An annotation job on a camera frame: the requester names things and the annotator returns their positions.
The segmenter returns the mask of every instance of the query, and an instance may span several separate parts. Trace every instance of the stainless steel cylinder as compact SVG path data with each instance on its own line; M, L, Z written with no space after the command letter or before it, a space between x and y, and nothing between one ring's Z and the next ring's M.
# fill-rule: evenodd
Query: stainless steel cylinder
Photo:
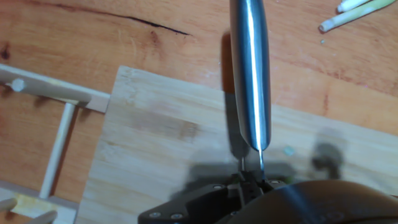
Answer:
M266 16L262 0L230 0L231 47L239 125L258 151L271 141L271 88Z

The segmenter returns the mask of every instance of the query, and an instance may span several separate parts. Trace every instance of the metal rod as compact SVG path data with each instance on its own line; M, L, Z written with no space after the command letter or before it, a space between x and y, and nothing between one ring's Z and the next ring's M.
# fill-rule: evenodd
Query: metal rod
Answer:
M0 201L0 212L6 212L17 206L17 200L15 198L10 198L7 200Z
M244 157L239 160L239 171L246 171L246 162L244 161Z
M264 172L264 159L262 157L262 150L259 150L259 155L260 155L260 168L261 168L262 180L266 180L266 173Z

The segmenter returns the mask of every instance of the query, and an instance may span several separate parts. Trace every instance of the bamboo cutting board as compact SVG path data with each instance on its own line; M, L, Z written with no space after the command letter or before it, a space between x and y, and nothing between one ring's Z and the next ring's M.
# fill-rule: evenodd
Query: bamboo cutting board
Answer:
M398 194L398 137L272 107L269 177L344 179ZM136 223L181 192L227 178L258 156L239 134L234 97L120 67L77 223Z

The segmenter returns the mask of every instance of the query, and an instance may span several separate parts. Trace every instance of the wooden frame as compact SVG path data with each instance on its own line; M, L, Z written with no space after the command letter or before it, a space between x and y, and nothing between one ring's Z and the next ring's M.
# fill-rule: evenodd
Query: wooden frame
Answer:
M10 86L16 92L46 96L66 102L40 192L0 180L0 211L10 210L34 218L30 224L74 223L78 204L50 197L55 173L75 106L105 113L110 94L1 64L0 83Z

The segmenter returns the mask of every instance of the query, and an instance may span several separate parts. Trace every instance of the crack in wood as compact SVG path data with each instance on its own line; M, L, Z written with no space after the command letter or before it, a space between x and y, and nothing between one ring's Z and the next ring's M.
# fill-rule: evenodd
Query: crack in wood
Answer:
M68 10L68 11L72 11L72 12L74 12L74 11L83 11L83 12L90 12L90 13L107 15L107 16L114 16L114 17L118 17L118 18L131 19L131 20L134 20L134 21L137 21L137 22L141 22L143 24L150 25L152 27L167 29L167 30L176 32L178 34L192 35L192 34L189 34L189 33L186 33L186 32L182 32L182 31L177 30L177 29L173 29L173 28L170 28L170 27L167 27L167 26L163 26L163 25L160 25L160 24L156 24L154 22L149 22L149 21L146 21L146 20L143 20L143 19L140 19L140 18L132 17L132 16L122 16L122 15L113 14L113 13L110 13L110 12L96 11L96 10L88 9L88 8L84 8L84 7L66 6L64 4L52 4L52 3L40 2L40 1L29 1L29 2L32 3L32 4L36 4L36 5L59 7L59 8L62 8L64 10Z

